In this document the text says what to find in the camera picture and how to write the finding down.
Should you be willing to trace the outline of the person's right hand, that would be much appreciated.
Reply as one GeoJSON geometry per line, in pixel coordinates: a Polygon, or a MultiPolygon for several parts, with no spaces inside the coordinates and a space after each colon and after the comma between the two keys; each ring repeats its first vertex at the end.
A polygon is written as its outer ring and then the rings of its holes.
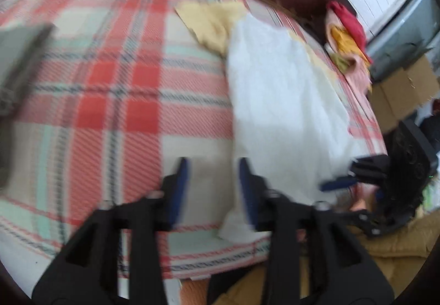
{"type": "Polygon", "coordinates": [[[358,183],[352,186],[353,203],[349,210],[352,212],[360,210],[374,211],[377,206],[376,194],[378,190],[379,187],[372,184],[358,183]]]}

